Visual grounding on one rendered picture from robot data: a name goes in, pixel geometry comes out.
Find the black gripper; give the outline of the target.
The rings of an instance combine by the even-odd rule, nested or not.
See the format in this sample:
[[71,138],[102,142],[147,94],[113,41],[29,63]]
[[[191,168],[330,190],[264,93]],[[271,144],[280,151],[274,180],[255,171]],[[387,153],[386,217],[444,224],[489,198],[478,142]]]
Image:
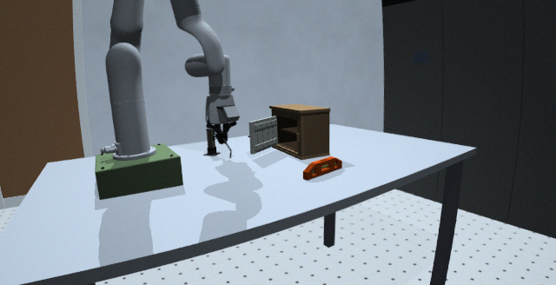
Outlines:
[[[231,127],[236,125],[236,121],[226,122],[222,114],[221,109],[217,109],[219,106],[235,105],[234,97],[229,94],[215,94],[207,96],[206,100],[206,122],[207,128],[215,130],[217,132],[217,141],[223,144],[223,138],[225,141],[228,140],[228,131]],[[208,121],[207,121],[208,120]],[[212,125],[214,124],[214,125]],[[222,129],[221,129],[221,124]]]

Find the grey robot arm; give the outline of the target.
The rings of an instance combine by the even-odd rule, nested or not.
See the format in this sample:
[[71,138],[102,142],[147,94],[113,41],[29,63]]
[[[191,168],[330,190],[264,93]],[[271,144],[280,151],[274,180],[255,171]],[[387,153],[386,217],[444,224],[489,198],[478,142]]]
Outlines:
[[[209,94],[229,94],[230,61],[223,55],[221,42],[204,22],[198,0],[170,0],[176,25],[194,36],[205,54],[189,57],[185,70],[194,77],[208,76]],[[144,0],[114,0],[110,18],[106,72],[116,142],[101,147],[117,161],[152,156],[142,87],[140,57]],[[140,34],[141,32],[141,34]],[[132,45],[131,45],[132,44]],[[224,59],[225,57],[225,59]],[[222,85],[222,87],[219,87]]]

